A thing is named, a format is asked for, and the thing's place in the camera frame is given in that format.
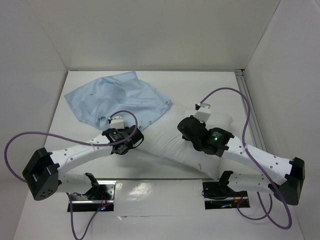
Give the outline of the light blue pillowcase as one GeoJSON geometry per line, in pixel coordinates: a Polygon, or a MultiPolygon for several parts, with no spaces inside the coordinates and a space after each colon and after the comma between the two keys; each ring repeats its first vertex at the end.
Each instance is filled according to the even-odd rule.
{"type": "Polygon", "coordinates": [[[78,121],[102,131],[110,127],[108,118],[117,111],[128,127],[137,124],[144,131],[172,105],[134,71],[99,77],[64,97],[78,121]]]}

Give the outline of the white pillow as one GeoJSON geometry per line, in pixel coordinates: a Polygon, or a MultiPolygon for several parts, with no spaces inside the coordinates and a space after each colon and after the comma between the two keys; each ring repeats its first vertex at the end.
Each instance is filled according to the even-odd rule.
{"type": "Polygon", "coordinates": [[[173,103],[170,109],[142,134],[140,151],[162,158],[184,171],[198,172],[211,179],[219,177],[220,158],[194,149],[191,141],[183,139],[178,124],[196,111],[173,103]]]}

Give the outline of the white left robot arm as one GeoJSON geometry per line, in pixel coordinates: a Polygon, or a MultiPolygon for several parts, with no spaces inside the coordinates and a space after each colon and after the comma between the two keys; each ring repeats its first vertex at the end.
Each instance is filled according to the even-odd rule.
{"type": "Polygon", "coordinates": [[[107,189],[92,173],[71,174],[70,171],[98,158],[125,155],[143,141],[144,135],[135,126],[109,128],[84,145],[52,152],[44,147],[36,150],[22,175],[36,201],[64,192],[92,200],[107,189]]]}

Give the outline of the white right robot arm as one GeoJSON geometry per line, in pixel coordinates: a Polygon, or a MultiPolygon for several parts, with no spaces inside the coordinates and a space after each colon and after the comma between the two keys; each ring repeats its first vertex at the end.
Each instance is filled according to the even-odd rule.
{"type": "Polygon", "coordinates": [[[244,174],[224,171],[218,180],[218,190],[223,196],[242,191],[261,192],[272,194],[288,205],[298,205],[305,180],[305,162],[302,159],[281,158],[245,145],[231,132],[219,127],[207,129],[205,123],[193,116],[184,118],[177,129],[195,150],[233,160],[260,172],[244,174]]]}

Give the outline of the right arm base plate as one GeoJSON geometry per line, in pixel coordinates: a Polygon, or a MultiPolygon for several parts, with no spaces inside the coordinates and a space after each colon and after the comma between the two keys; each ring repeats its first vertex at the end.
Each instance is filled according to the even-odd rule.
{"type": "Polygon", "coordinates": [[[220,188],[218,181],[203,181],[201,195],[204,198],[206,210],[250,208],[246,191],[235,192],[228,187],[220,188]]]}

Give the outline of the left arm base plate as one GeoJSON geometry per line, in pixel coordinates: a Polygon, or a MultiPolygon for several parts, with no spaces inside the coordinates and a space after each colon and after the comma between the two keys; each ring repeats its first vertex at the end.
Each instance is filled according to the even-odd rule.
{"type": "Polygon", "coordinates": [[[80,193],[72,193],[71,203],[75,213],[88,212],[113,212],[116,191],[115,180],[102,180],[99,183],[99,190],[93,195],[85,195],[80,193]]]}

